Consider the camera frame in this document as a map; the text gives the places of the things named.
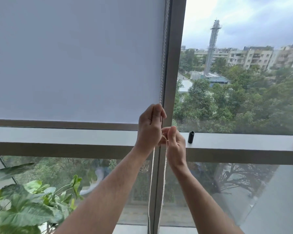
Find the person's right arm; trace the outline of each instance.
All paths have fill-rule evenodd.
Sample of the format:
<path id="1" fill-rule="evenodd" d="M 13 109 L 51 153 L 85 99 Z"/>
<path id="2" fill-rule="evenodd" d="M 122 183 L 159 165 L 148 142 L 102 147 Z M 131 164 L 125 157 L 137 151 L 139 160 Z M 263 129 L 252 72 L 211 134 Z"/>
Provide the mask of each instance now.
<path id="1" fill-rule="evenodd" d="M 176 127 L 163 128 L 162 133 L 168 138 L 168 163 L 182 188 L 197 232 L 199 234 L 242 234 L 242 230 L 223 212 L 191 174 L 186 162 L 186 141 Z"/>

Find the tower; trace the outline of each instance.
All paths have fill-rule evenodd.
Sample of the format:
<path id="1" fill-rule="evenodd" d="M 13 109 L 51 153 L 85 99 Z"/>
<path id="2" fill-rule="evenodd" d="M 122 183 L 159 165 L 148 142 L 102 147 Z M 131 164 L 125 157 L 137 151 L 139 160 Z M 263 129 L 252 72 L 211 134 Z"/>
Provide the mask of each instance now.
<path id="1" fill-rule="evenodd" d="M 219 20 L 215 20 L 213 27 L 211 28 L 211 38 L 209 40 L 208 52 L 205 62 L 204 76 L 208 76 L 211 69 L 211 62 L 213 60 L 213 55 L 215 52 L 215 45 L 217 40 L 218 31 L 221 29 L 219 25 Z"/>

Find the cloud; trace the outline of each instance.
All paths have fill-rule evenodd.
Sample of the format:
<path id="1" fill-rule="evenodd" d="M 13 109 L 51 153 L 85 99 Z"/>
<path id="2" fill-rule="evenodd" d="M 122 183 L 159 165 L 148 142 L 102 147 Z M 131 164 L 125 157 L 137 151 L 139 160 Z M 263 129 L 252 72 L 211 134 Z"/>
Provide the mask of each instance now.
<path id="1" fill-rule="evenodd" d="M 182 43 L 207 48 L 216 18 L 222 25 L 217 47 L 293 43 L 293 0 L 187 0 Z"/>

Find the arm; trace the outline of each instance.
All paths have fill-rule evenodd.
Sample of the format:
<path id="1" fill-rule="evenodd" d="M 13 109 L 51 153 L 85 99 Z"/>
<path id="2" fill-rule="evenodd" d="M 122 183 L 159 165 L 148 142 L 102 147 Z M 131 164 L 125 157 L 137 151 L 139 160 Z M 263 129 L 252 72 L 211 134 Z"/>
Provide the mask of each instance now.
<path id="1" fill-rule="evenodd" d="M 186 141 L 175 126 L 163 128 L 168 138 L 167 160 L 175 173 L 199 234 L 242 234 L 196 180 L 186 162 Z"/>
<path id="2" fill-rule="evenodd" d="M 137 142 L 131 152 L 71 213 L 55 234 L 112 233 L 139 169 L 161 139 L 160 104 L 151 105 L 139 118 Z"/>

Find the white roller blind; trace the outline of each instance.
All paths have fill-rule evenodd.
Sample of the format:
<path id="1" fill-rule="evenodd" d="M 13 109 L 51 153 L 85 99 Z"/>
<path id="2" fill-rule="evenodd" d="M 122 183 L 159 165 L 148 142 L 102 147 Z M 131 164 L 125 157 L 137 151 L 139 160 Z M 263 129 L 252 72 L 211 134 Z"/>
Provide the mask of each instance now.
<path id="1" fill-rule="evenodd" d="M 165 0 L 0 0 L 0 119 L 137 123 Z"/>

